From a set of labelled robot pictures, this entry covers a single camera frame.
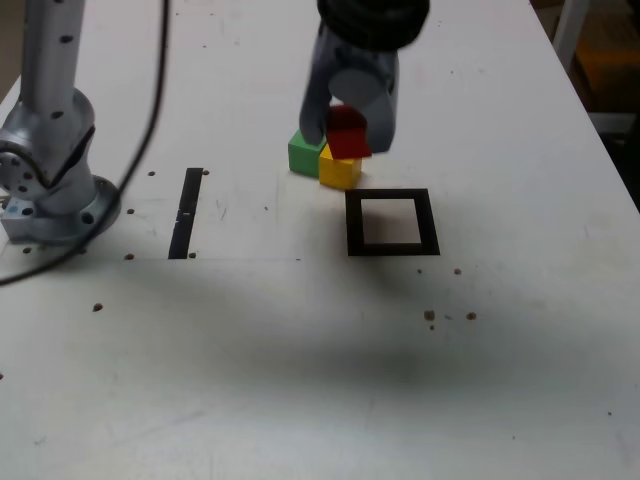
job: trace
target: yellow block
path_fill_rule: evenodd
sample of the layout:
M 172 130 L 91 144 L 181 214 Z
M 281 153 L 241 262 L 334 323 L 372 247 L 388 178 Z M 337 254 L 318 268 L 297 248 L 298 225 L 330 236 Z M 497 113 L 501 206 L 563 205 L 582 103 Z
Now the yellow block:
M 329 144 L 324 147 L 319 161 L 320 183 L 331 188 L 351 190 L 356 188 L 360 173 L 362 173 L 362 159 L 334 160 Z

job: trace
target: black square outline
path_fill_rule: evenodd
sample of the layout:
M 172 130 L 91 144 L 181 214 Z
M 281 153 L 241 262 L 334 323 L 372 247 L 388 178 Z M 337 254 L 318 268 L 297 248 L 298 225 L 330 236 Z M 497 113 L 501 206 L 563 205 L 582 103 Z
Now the black square outline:
M 440 255 L 429 191 L 426 188 L 366 189 L 345 192 L 347 250 L 350 257 Z M 365 243 L 362 200 L 413 200 L 420 243 Z

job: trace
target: toy block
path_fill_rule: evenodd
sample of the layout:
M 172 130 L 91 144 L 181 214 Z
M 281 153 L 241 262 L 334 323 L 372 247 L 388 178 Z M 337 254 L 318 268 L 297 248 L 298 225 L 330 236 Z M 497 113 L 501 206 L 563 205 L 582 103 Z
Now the toy block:
M 329 108 L 326 119 L 327 142 L 335 160 L 371 156 L 367 145 L 367 120 L 348 105 Z
M 309 145 L 298 130 L 289 142 L 289 170 L 318 178 L 318 157 L 325 144 L 326 141 L 323 140 L 320 145 Z
M 362 173 L 362 159 L 334 160 L 329 145 L 324 147 L 319 162 L 320 183 L 339 190 L 356 187 Z

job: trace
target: table surface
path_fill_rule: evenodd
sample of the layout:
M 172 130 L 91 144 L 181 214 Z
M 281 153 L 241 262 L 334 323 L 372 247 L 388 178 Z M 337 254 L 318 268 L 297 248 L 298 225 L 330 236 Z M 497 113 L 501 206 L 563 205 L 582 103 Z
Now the table surface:
M 119 180 L 159 2 L 87 3 L 91 164 Z M 433 2 L 402 52 L 363 186 L 428 188 L 442 254 L 386 259 L 348 257 L 344 195 L 288 172 L 314 2 L 174 8 L 135 213 L 0 291 L 0 476 L 637 479 L 640 220 L 528 2 Z M 197 258 L 169 261 L 189 167 Z M 3 274 L 58 253 L 22 249 Z

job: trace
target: black cable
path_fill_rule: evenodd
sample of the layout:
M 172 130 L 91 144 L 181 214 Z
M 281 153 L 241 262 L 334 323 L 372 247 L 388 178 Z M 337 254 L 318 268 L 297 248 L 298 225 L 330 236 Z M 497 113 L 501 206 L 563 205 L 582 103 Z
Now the black cable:
M 120 198 L 131 182 L 131 179 L 136 173 L 136 170 L 140 166 L 142 158 L 147 151 L 149 143 L 151 142 L 151 138 L 153 137 L 156 126 L 158 124 L 158 118 L 160 116 L 160 110 L 162 108 L 162 99 L 164 97 L 164 84 L 166 80 L 165 77 L 167 73 L 170 7 L 171 0 L 162 0 L 162 21 L 160 25 L 160 44 L 158 45 L 158 66 L 151 115 L 149 117 L 145 133 L 142 137 L 142 141 L 140 142 L 140 145 L 138 146 L 138 149 L 133 156 L 131 163 L 129 164 L 129 168 L 127 168 L 124 177 L 122 178 L 122 182 L 120 182 L 117 195 L 113 197 L 104 214 L 102 215 L 102 217 L 100 217 L 100 220 L 98 220 L 98 222 L 93 226 L 91 231 L 87 233 L 87 235 L 85 235 L 80 241 L 78 241 L 76 245 L 74 245 L 64 254 L 60 255 L 58 258 L 54 258 L 53 260 L 45 262 L 42 265 L 32 268 L 31 270 L 27 270 L 26 272 L 18 273 L 16 275 L 11 275 L 7 278 L 0 279 L 0 287 L 6 287 L 21 280 L 26 280 L 36 275 L 40 275 L 41 273 L 48 272 L 49 270 L 52 270 L 71 260 L 78 253 L 80 253 L 91 242 L 91 240 L 93 240 L 94 237 L 96 237 L 100 233 L 102 227 L 109 219 L 111 213 L 116 208 L 118 208 Z

